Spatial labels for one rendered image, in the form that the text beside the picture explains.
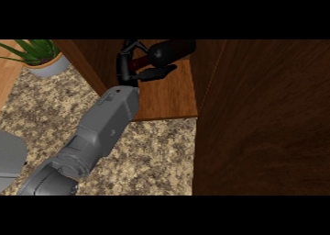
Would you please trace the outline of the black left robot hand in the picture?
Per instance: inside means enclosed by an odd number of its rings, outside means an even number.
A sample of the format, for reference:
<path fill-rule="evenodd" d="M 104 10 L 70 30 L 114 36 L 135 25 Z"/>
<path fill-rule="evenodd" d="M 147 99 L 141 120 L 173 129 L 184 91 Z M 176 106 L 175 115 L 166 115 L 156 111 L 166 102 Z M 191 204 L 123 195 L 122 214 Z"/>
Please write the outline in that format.
<path fill-rule="evenodd" d="M 166 77 L 176 68 L 176 57 L 168 46 L 157 44 L 147 49 L 137 39 L 126 39 L 116 56 L 116 75 L 119 85 L 138 86 Z"/>

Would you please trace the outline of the dark wine bottle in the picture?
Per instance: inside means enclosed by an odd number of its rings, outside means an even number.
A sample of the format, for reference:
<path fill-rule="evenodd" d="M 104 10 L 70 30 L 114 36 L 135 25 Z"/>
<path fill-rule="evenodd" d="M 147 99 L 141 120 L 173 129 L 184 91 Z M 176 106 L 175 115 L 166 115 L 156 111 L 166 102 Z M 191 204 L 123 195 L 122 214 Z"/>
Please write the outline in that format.
<path fill-rule="evenodd" d="M 169 39 L 151 45 L 145 55 L 128 62 L 128 69 L 137 71 L 147 65 L 165 67 L 188 56 L 196 50 L 194 39 Z"/>

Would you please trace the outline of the wooden cabinet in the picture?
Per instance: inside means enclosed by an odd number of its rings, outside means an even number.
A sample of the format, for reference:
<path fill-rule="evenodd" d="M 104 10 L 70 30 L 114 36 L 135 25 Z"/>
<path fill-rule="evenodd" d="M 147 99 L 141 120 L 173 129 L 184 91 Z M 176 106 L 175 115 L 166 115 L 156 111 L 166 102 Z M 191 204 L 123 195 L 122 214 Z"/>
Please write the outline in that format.
<path fill-rule="evenodd" d="M 123 40 L 55 39 L 54 43 L 94 92 L 103 95 L 117 84 L 116 54 Z M 166 78 L 138 82 L 137 121 L 198 116 L 224 44 L 222 39 L 197 39 L 194 53 L 173 63 L 176 69 Z"/>

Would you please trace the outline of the dark brown cabinet door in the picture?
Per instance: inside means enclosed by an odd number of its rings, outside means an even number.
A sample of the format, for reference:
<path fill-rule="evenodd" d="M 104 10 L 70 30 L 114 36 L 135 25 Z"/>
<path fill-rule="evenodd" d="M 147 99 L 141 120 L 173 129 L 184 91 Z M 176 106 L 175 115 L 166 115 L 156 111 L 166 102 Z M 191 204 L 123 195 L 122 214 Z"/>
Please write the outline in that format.
<path fill-rule="evenodd" d="M 229 40 L 196 123 L 196 195 L 330 195 L 330 40 Z"/>

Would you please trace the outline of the green plant in grey pot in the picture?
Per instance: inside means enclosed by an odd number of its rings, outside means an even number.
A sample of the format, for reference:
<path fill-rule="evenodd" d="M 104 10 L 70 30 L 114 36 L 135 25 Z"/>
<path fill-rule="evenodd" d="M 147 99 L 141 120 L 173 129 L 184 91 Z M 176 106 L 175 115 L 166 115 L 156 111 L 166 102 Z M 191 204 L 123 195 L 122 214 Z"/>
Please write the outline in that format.
<path fill-rule="evenodd" d="M 70 62 L 50 39 L 16 39 L 14 42 L 20 50 L 0 42 L 0 47 L 17 56 L 5 60 L 19 62 L 38 77 L 51 77 L 67 69 Z"/>

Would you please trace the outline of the pale grey rounded object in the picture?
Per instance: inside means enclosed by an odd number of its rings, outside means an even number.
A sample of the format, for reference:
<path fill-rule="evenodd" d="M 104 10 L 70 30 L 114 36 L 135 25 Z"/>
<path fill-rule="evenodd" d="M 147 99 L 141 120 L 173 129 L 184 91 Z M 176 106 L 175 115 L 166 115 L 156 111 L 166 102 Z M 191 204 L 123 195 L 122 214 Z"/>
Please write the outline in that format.
<path fill-rule="evenodd" d="M 0 130 L 0 193 L 19 177 L 25 166 L 26 144 L 20 137 Z"/>

